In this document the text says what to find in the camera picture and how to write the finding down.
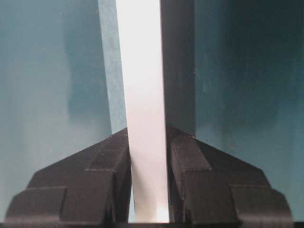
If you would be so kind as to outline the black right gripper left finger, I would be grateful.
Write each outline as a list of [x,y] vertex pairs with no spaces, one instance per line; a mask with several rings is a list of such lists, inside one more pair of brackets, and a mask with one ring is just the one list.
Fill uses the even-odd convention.
[[7,228],[127,222],[131,197],[127,130],[34,173],[12,198]]

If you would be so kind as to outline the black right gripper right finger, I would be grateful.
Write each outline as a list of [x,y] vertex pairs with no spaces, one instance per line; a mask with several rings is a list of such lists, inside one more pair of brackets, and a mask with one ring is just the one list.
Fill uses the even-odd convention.
[[285,196],[264,172],[167,127],[170,221],[187,225],[291,228]]

